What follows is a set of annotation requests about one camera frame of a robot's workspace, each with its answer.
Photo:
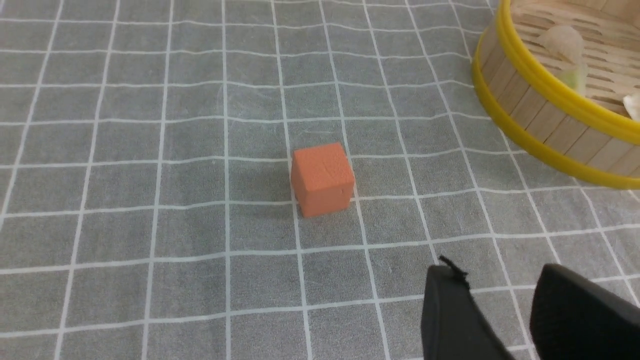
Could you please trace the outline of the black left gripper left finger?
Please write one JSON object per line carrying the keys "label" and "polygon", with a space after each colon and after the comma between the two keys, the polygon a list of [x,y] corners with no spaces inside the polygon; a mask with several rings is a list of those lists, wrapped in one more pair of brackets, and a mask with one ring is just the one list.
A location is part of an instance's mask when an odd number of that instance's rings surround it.
{"label": "black left gripper left finger", "polygon": [[452,260],[427,270],[421,338],[425,360],[512,360],[471,294],[468,273]]}

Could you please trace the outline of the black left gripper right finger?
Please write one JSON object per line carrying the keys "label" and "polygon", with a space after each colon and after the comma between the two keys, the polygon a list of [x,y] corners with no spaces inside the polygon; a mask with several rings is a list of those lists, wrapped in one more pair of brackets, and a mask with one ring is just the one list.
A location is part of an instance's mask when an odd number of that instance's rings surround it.
{"label": "black left gripper right finger", "polygon": [[559,264],[542,267],[529,330],[542,360],[637,360],[640,310]]}

